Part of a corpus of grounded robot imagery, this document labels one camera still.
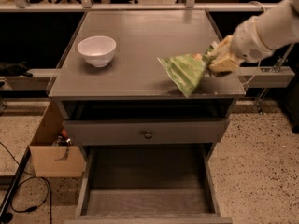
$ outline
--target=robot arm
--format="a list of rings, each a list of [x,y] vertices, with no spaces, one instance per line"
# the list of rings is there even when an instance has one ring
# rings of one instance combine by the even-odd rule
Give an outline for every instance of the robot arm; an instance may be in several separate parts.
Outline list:
[[[260,16],[252,16],[215,49],[215,72],[235,70],[241,63],[257,63],[275,50],[299,42],[299,0],[282,0]]]

